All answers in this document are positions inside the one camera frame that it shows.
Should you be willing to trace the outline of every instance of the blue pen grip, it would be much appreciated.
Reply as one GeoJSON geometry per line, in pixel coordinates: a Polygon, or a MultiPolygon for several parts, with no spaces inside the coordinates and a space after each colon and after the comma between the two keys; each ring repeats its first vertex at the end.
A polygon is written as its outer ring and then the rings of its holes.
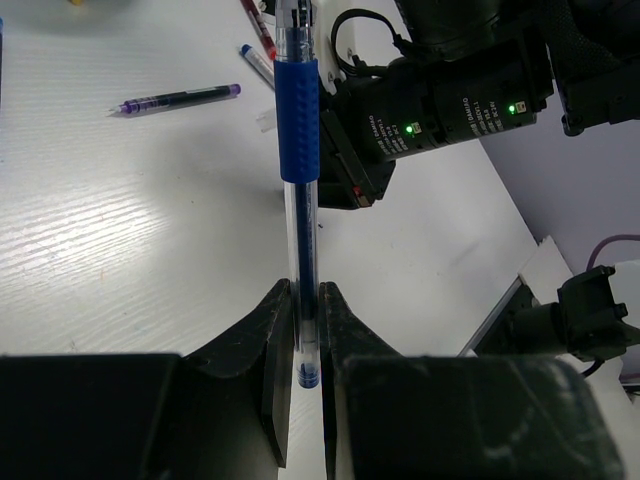
{"type": "Polygon", "coordinates": [[[320,176],[318,61],[274,64],[280,176],[310,183],[320,176]]]}

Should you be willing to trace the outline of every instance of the white table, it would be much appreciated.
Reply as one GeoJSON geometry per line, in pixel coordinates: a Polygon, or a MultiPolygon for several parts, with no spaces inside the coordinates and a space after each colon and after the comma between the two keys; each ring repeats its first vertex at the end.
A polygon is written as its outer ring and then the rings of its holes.
{"type": "MultiPolygon", "coordinates": [[[[0,352],[193,351],[288,271],[276,135],[254,121],[273,94],[237,54],[253,29],[237,0],[25,3],[0,5],[0,352]],[[106,113],[235,82],[235,100],[106,113]]],[[[360,27],[363,58],[394,58],[360,27]]],[[[456,354],[536,249],[475,141],[400,161],[382,202],[320,223],[321,279],[405,354],[456,354]]],[[[324,478],[319,396],[294,389],[282,478],[324,478]]]]}

